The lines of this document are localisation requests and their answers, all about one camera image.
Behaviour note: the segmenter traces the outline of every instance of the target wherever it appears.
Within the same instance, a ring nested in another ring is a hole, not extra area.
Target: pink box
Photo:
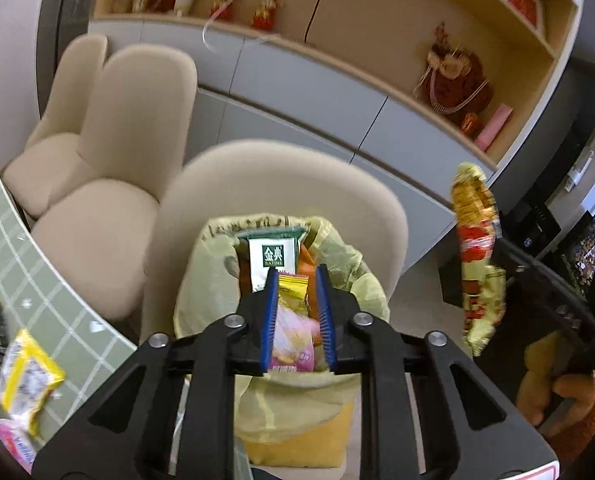
[[[491,120],[486,124],[486,126],[482,129],[482,132],[475,139],[475,145],[482,151],[486,150],[491,145],[497,134],[500,133],[501,128],[504,126],[504,123],[512,113],[513,108],[511,108],[509,105],[501,104],[498,106],[498,109],[495,110]]]

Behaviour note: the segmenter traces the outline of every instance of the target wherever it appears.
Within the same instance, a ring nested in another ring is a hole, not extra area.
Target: beige chair
[[[106,60],[108,41],[101,34],[75,38],[64,51],[40,122],[24,152],[13,160],[4,184],[24,211],[36,219],[49,207],[52,190],[78,162],[76,147],[89,97]]]
[[[31,232],[106,319],[140,306],[146,248],[182,168],[196,91],[195,64],[179,50],[136,45],[112,56],[92,92],[78,164]]]
[[[361,250],[390,298],[404,266],[406,215],[384,184],[323,153],[266,140],[223,144],[191,161],[162,201],[146,257],[141,340],[173,335],[178,289],[210,218],[271,212],[328,218]],[[339,468],[264,467],[286,480],[338,480]]]

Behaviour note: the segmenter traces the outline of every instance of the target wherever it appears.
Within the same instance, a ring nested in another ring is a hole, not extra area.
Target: triangular cutout
[[[464,368],[451,365],[451,374],[472,430],[484,430],[504,421],[506,414]]]
[[[113,431],[113,433],[124,433],[129,425],[133,405],[138,398],[145,374],[145,366],[133,370],[91,416],[89,422],[94,426],[101,426]]]

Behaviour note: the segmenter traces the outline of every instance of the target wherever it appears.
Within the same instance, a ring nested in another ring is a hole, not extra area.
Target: orange wrapper
[[[499,223],[486,176],[463,162],[451,188],[462,259],[464,338],[474,356],[481,354],[505,311],[506,273],[491,264]]]

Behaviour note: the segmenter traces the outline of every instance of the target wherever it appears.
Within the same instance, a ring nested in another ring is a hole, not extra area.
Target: chair seat
[[[34,219],[49,208],[53,189],[65,182],[79,160],[77,134],[41,140],[13,160],[2,179],[22,209]]]
[[[121,320],[142,300],[143,262],[158,208],[138,187],[94,180],[53,205],[31,234],[84,301],[103,318]]]

